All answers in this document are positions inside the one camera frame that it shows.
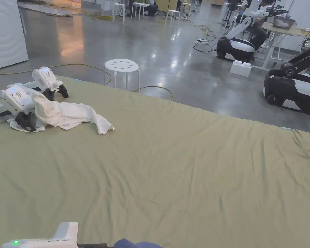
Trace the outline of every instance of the white cloth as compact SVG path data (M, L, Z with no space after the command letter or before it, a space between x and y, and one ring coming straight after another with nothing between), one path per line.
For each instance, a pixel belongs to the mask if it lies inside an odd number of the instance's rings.
M88 105L50 101L37 91L24 86L22 88L32 97L35 106L37 118L31 118L31 122L36 128L36 132L44 131L47 125L69 130L82 122L95 123L99 134L105 134L108 130L115 129L111 123L101 115L96 114L94 109ZM14 119L8 120L8 122L12 128L28 132L20 127Z

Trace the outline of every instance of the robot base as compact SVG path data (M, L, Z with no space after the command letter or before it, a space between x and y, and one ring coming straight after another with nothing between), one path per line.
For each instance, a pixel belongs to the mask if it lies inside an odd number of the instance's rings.
M287 78L280 70L270 70L263 95L271 105L295 109L310 115L310 75L297 74Z
M217 43L217 57L220 59L232 59L239 60L243 63L250 62L253 58L255 47L249 41L232 39L228 40L225 37L219 39Z

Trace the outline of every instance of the robot wheel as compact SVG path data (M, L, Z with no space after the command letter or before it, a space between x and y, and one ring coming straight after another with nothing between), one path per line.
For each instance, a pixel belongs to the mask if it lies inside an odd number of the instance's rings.
M274 94L269 94L266 98L267 102L271 105L282 106L284 99Z

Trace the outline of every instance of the yellow cable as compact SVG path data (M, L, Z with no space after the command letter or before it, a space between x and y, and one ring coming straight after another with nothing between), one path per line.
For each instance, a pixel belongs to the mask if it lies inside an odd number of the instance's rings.
M87 65L87 64L79 64L79 63L56 65L56 66L51 66L51 67L48 67L48 68L61 67L61 66L87 66L87 67L92 67L92 68L98 69L98 70L100 70L100 71L103 71L102 69L100 69L100 68L98 68L98 67L90 66L90 65ZM13 73L0 73L0 75L21 74L21 73L31 72L31 71L33 71L33 70L30 70L30 71L13 72ZM109 80L108 82L106 82L106 85L107 85L107 84L109 84L109 83L111 82L112 77L111 77L111 74L109 74L108 72L106 72L106 74L110 75L110 80ZM152 85L149 85L149 86L141 87L140 89L142 89L142 88L147 88L147 87L163 88L163 89L167 90L168 92L171 93L172 101L174 101L174 97L173 97L172 92L169 91L167 88L161 87L161 86L152 86Z
M63 65L51 66L51 67L48 67L48 68L61 67L61 66L87 66L87 67L92 67L92 68L98 69L100 71L103 71L102 69L100 69L98 67L90 66L90 65L87 65L87 64L79 64L79 63L63 64ZM21 73L31 72L31 71L20 71L20 72L13 72L13 73L0 73L0 75L21 74ZM112 80L112 77L111 77L111 74L109 74L108 72L106 72L106 74L110 75L110 80L108 82L106 82L106 84L109 84L111 82L111 80Z

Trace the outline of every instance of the white cabinet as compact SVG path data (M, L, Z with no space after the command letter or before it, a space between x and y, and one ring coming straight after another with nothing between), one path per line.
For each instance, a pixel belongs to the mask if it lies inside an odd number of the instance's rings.
M28 59L17 0L0 0L0 68Z

